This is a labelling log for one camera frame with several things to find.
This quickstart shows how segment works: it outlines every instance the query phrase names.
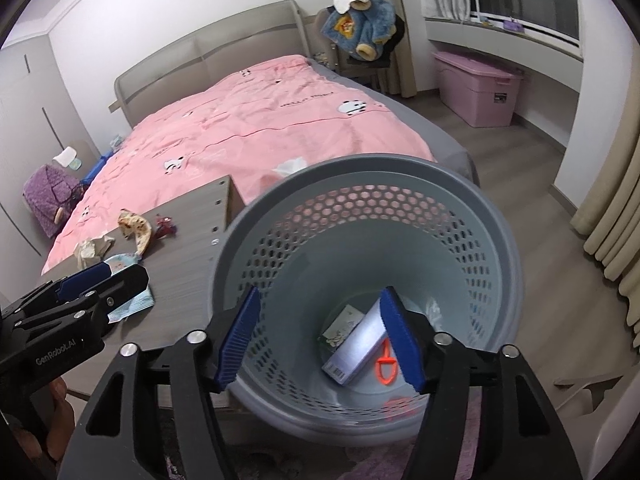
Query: pink storage box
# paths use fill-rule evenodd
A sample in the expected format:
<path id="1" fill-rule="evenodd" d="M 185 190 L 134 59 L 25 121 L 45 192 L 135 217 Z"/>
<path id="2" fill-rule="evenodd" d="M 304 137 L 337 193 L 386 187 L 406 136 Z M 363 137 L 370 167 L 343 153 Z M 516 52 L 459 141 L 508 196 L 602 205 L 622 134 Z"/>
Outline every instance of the pink storage box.
<path id="1" fill-rule="evenodd" d="M 444 104 L 475 128 L 511 124 L 522 76 L 460 54 L 434 57 Z"/>

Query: bed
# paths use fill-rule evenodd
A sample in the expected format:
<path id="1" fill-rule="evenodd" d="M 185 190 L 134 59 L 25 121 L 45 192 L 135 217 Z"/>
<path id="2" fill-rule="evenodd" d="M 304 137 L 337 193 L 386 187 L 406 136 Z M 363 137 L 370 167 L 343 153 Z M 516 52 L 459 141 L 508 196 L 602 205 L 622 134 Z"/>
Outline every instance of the bed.
<path id="1" fill-rule="evenodd" d="M 76 244 L 231 174 L 245 203 L 300 167 L 353 153 L 420 156 L 478 183 L 452 137 L 388 96 L 310 59 L 293 0 L 188 34 L 127 70 L 111 109 L 132 134 L 55 240 L 43 272 Z"/>

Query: blue gripper pad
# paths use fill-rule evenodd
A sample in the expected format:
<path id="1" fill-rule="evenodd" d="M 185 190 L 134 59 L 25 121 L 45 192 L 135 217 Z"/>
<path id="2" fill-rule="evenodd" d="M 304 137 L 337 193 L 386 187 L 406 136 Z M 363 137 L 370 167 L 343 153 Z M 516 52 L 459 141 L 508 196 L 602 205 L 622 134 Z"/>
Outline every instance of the blue gripper pad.
<path id="1" fill-rule="evenodd" d="M 220 391 L 236 380 L 246 348 L 260 316 L 260 292 L 253 286 L 226 333 L 218 352 L 218 370 L 214 382 Z"/>
<path id="2" fill-rule="evenodd" d="M 426 377 L 422 366 L 423 356 L 418 341 L 402 316 L 404 305 L 396 292 L 384 288 L 380 294 L 380 317 L 385 324 L 386 334 L 398 359 L 404 380 L 414 387 L 418 393 L 426 385 Z"/>
<path id="3" fill-rule="evenodd" d="M 77 300 L 83 292 L 111 277 L 111 267 L 105 262 L 76 272 L 60 283 L 57 295 L 60 301 Z"/>

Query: storage box lid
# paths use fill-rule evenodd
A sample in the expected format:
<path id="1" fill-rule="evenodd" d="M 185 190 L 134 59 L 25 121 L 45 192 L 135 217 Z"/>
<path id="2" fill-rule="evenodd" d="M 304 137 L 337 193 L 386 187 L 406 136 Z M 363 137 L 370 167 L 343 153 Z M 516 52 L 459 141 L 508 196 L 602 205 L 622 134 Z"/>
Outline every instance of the storage box lid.
<path id="1" fill-rule="evenodd" d="M 435 52 L 434 57 L 444 63 L 453 65 L 469 74 L 488 77 L 500 77 L 503 79 L 522 79 L 522 76 L 513 72 L 507 72 L 502 68 L 491 65 L 487 60 L 478 60 L 471 56 L 461 56 L 452 52 Z"/>

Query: wardrobe door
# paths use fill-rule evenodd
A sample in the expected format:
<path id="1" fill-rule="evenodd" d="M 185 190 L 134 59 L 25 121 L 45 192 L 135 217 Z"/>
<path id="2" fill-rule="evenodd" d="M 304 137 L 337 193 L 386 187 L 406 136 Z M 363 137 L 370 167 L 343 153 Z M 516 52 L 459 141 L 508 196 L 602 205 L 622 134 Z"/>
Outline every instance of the wardrobe door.
<path id="1" fill-rule="evenodd" d="M 9 306 L 9 298 L 0 292 L 0 314 L 4 314 Z"/>
<path id="2" fill-rule="evenodd" d="M 2 210 L 0 240 L 0 290 L 13 303 L 36 286 L 44 260 Z"/>
<path id="3" fill-rule="evenodd" d="M 40 256 L 52 246 L 22 199 L 27 179 L 60 153 L 28 76 L 0 91 L 0 203 Z"/>

